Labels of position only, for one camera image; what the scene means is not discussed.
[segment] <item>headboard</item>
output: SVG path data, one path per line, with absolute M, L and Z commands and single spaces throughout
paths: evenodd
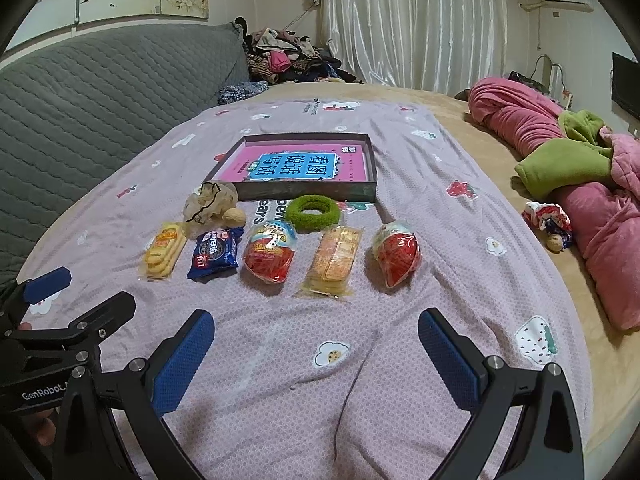
M 0 284 L 75 201 L 248 79 L 231 23 L 101 30 L 0 70 Z

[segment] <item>green fuzzy hair tie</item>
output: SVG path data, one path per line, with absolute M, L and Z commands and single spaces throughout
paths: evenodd
M 304 213 L 316 209 L 322 214 Z M 340 208 L 335 200 L 322 195 L 303 195 L 292 200 L 287 206 L 284 218 L 291 222 L 296 230 L 316 232 L 340 221 Z

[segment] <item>blue snack package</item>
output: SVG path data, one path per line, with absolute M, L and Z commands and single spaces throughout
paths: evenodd
M 227 269 L 237 269 L 238 238 L 244 229 L 216 229 L 198 236 L 193 250 L 190 280 L 197 280 Z

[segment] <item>beige mattress cover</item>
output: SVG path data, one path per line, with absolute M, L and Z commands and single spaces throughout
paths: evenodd
M 518 153 L 490 130 L 475 124 L 466 102 L 434 92 L 329 82 L 279 85 L 252 99 L 271 101 L 314 97 L 322 100 L 383 100 L 427 105 L 517 211 L 523 211 L 525 202 L 531 200 L 513 169 L 520 160 Z M 46 239 L 55 236 L 57 227 L 65 222 L 65 217 L 76 205 L 47 230 L 34 248 L 32 256 L 44 247 Z M 629 407 L 639 400 L 640 367 L 634 365 L 634 360 L 640 354 L 640 333 L 623 334 L 608 323 L 594 291 L 594 284 L 575 248 L 549 255 L 574 300 L 590 354 L 593 426 L 586 446 L 588 454 L 614 433 L 627 416 Z M 20 275 L 18 279 L 29 277 Z

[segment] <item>television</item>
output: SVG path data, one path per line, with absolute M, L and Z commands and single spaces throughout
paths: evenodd
M 640 121 L 640 63 L 615 52 L 611 99 Z

